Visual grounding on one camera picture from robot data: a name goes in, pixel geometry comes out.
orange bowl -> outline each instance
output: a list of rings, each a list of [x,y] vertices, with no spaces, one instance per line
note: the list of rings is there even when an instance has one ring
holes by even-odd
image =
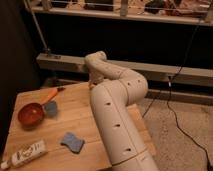
[[[44,119],[44,111],[39,103],[30,103],[21,108],[18,120],[22,126],[32,128]]]

floor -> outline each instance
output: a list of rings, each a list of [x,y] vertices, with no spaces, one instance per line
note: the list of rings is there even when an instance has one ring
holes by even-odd
[[[143,99],[139,103],[142,114],[151,102],[152,99]],[[206,148],[213,164],[213,107],[182,102],[170,102],[170,106],[177,113],[180,127]],[[204,151],[177,129],[165,100],[155,100],[144,118],[161,171],[206,171]]]

black cable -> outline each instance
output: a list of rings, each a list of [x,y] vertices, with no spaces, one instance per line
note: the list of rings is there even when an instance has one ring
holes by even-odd
[[[197,33],[197,30],[198,30],[198,28],[200,27],[201,21],[202,21],[202,17],[199,19],[198,23],[196,24],[196,26],[195,26],[195,28],[194,28],[194,30],[193,30],[193,32],[192,32],[191,38],[189,39],[189,42],[188,42],[188,44],[187,44],[186,51],[185,51],[185,54],[184,54],[183,63],[182,63],[182,65],[180,66],[179,70],[178,70],[178,71],[174,74],[174,76],[171,78],[171,80],[170,80],[171,82],[173,82],[173,81],[175,80],[175,78],[180,74],[180,72],[182,71],[183,67],[184,67],[185,64],[186,64],[186,61],[187,61],[187,59],[188,59],[188,57],[189,57],[189,52],[190,52],[190,50],[191,50],[191,48],[192,48],[192,43],[193,43],[193,41],[194,41],[195,35],[196,35],[196,33]]]
[[[160,94],[161,94],[161,90],[155,95],[155,97],[152,99],[151,103],[149,104],[149,106],[148,106],[147,109],[145,110],[145,112],[142,114],[142,117],[143,117],[143,118],[144,118],[145,115],[149,112],[149,110],[150,110],[151,106],[153,105],[154,101],[155,101],[156,99],[159,98]]]
[[[207,170],[208,170],[208,171],[213,171],[213,167],[211,166],[211,163],[210,163],[210,160],[209,160],[209,156],[208,156],[207,150],[206,150],[203,146],[201,146],[200,144],[198,144],[197,141],[195,141],[194,138],[192,138],[189,134],[187,134],[187,133],[180,127],[179,122],[178,122],[178,118],[177,118],[177,113],[175,112],[175,110],[174,110],[174,109],[170,106],[170,104],[169,104],[169,102],[171,101],[171,98],[172,98],[172,87],[171,87],[171,82],[170,82],[169,85],[170,85],[170,86],[169,86],[169,88],[170,88],[170,89],[169,89],[169,98],[168,98],[166,104],[167,104],[168,109],[171,110],[171,111],[173,112],[174,116],[175,116],[175,122],[176,122],[177,128],[178,128],[186,137],[188,137],[195,145],[197,145],[199,148],[201,148],[201,149],[205,152],[205,154],[206,154],[206,159],[207,159]]]

black panel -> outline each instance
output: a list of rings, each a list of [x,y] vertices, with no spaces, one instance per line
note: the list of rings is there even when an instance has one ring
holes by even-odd
[[[104,50],[109,59],[180,66],[195,25],[38,14],[53,53],[85,56]],[[213,27],[200,26],[185,66],[213,68]]]

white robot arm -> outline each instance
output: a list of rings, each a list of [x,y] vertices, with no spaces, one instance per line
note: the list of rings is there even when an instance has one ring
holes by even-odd
[[[89,54],[91,108],[114,171],[158,171],[126,106],[143,98],[146,79],[128,68],[106,62],[104,52]]]

